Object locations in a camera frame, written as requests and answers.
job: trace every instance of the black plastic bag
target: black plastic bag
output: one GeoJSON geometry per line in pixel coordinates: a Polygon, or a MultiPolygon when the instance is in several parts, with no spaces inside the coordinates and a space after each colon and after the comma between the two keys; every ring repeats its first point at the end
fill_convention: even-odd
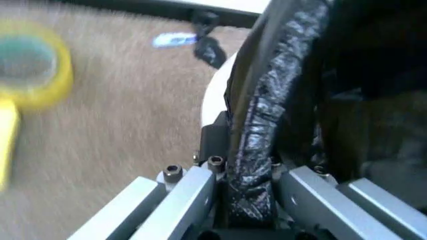
{"type": "Polygon", "coordinates": [[[339,181],[366,177],[416,208],[427,207],[425,191],[395,182],[414,188],[427,182],[424,56],[388,51],[399,67],[378,62],[390,46],[423,42],[425,27],[412,28],[425,22],[414,16],[425,19],[426,9],[419,0],[270,2],[237,55],[225,93],[229,227],[274,226],[275,152],[296,166],[310,165],[316,154],[339,181]],[[399,24],[366,30],[378,19],[399,24]],[[358,65],[367,68],[370,56],[371,80],[354,77],[364,78],[358,65]],[[396,166],[401,171],[387,171],[396,166]],[[389,173],[396,177],[384,181],[389,173]]]}
{"type": "Polygon", "coordinates": [[[197,35],[194,56],[219,69],[227,60],[227,56],[218,41],[208,36],[218,26],[219,16],[213,12],[195,12],[192,23],[197,35]]]}

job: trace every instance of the metal bar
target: metal bar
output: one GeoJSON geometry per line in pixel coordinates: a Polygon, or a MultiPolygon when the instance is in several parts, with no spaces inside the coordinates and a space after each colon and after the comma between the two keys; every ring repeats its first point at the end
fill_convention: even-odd
{"type": "Polygon", "coordinates": [[[240,9],[217,7],[213,5],[193,4],[181,0],[49,0],[50,2],[62,2],[75,5],[83,5],[113,11],[126,11],[130,13],[159,16],[168,19],[177,19],[191,22],[191,14],[194,11],[209,11],[219,15],[219,25],[234,26],[238,28],[252,28],[260,13],[247,12],[240,9]]]}
{"type": "Polygon", "coordinates": [[[206,218],[214,190],[215,175],[193,166],[130,239],[181,239],[191,224],[206,218]]]}
{"type": "Polygon", "coordinates": [[[138,177],[68,240],[128,239],[165,195],[164,184],[138,177]]]}
{"type": "Polygon", "coordinates": [[[403,239],[427,240],[427,217],[371,181],[362,178],[338,189],[403,239]]]}
{"type": "Polygon", "coordinates": [[[284,173],[277,192],[279,204],[308,229],[346,240],[401,239],[306,166],[284,173]]]}

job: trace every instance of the carpet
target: carpet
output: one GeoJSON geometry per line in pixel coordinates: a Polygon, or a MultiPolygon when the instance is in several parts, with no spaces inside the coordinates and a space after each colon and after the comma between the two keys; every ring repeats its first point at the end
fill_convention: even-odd
{"type": "MultiPolygon", "coordinates": [[[[30,20],[68,44],[70,96],[22,114],[9,190],[0,196],[0,239],[66,239],[137,176],[189,167],[200,138],[200,106],[215,69],[194,46],[153,48],[188,22],[68,4],[0,2],[0,16],[30,20]]],[[[228,56],[248,29],[217,27],[228,56]]]]}

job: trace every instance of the metal bracket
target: metal bracket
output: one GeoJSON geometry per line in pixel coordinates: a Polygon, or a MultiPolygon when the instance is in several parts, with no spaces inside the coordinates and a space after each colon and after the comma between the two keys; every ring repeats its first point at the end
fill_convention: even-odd
{"type": "Polygon", "coordinates": [[[338,189],[403,239],[427,239],[427,217],[368,179],[338,189]]]}
{"type": "Polygon", "coordinates": [[[68,240],[128,239],[165,196],[164,184],[138,177],[68,240]]]}
{"type": "Polygon", "coordinates": [[[181,239],[191,225],[201,224],[208,215],[215,183],[210,170],[191,167],[130,239],[181,239]]]}
{"type": "Polygon", "coordinates": [[[308,230],[346,240],[401,239],[307,166],[284,173],[275,187],[279,204],[308,230]]]}

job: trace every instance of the bolt head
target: bolt head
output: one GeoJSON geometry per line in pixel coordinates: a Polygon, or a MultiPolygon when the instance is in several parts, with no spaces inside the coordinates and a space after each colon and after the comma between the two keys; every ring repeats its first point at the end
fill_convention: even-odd
{"type": "Polygon", "coordinates": [[[207,159],[207,168],[215,174],[224,172],[226,161],[221,156],[210,156],[207,159]]]}
{"type": "Polygon", "coordinates": [[[192,162],[194,165],[199,165],[199,151],[195,151],[192,155],[192,162]]]}
{"type": "Polygon", "coordinates": [[[183,167],[181,165],[169,165],[163,169],[164,181],[168,183],[177,183],[183,177],[183,167]]]}

